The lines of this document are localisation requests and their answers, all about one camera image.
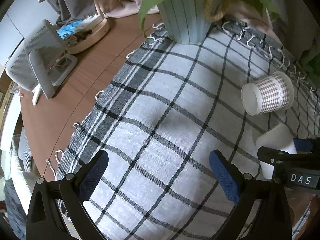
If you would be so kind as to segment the plain white cup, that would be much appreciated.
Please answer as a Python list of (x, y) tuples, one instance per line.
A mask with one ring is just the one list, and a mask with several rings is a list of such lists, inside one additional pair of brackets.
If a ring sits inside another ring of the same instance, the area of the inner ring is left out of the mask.
[[(271, 130), (257, 138), (256, 148), (267, 147), (275, 150), (287, 152), (289, 154), (297, 154), (297, 150), (293, 141), (293, 137), (285, 124), (278, 124)], [(274, 166), (270, 160), (262, 160), (258, 157), (265, 179), (272, 178)]]

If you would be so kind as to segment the patterned paper cup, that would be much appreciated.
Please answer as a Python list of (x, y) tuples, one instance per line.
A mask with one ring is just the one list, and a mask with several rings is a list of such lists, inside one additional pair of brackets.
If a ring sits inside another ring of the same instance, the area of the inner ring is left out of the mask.
[(294, 86), (283, 72), (274, 72), (241, 88), (241, 101), (251, 115), (289, 109), (294, 101)]

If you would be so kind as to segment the green potted plant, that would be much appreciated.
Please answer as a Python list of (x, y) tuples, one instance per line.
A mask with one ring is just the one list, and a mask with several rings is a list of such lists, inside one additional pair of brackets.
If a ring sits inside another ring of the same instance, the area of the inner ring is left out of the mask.
[(299, 63), (308, 78), (319, 88), (319, 47), (303, 51)]

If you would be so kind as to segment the checked grey white tablecloth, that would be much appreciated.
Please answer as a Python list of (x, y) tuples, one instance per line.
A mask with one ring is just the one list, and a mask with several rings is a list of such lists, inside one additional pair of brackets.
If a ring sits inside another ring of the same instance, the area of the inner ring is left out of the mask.
[[(317, 136), (319, 90), (285, 48), (239, 20), (213, 25), (196, 45), (173, 42), (164, 27), (152, 37), (76, 124), (56, 178), (105, 150), (109, 165), (84, 207), (106, 239), (210, 239), (233, 208), (210, 152), (261, 178), (256, 138), (278, 124)], [(248, 115), (242, 86), (276, 71), (293, 82), (292, 106)]]

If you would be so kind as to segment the white desk fan heater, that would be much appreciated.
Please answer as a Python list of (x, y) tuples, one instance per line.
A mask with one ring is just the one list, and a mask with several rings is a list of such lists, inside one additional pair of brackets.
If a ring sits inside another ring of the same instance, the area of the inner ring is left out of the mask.
[(57, 87), (77, 65), (66, 45), (48, 20), (42, 20), (20, 43), (5, 65), (6, 74), (21, 88), (33, 92), (36, 106), (43, 93), (51, 99)]

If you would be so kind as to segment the light blue ribbed vase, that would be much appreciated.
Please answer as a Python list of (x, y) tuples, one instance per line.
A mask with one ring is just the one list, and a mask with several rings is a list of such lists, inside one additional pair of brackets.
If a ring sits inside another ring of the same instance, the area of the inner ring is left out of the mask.
[[(220, 0), (213, 0), (214, 14)], [(180, 44), (201, 43), (210, 28), (211, 22), (205, 17), (206, 0), (166, 0), (157, 5), (168, 37)]]

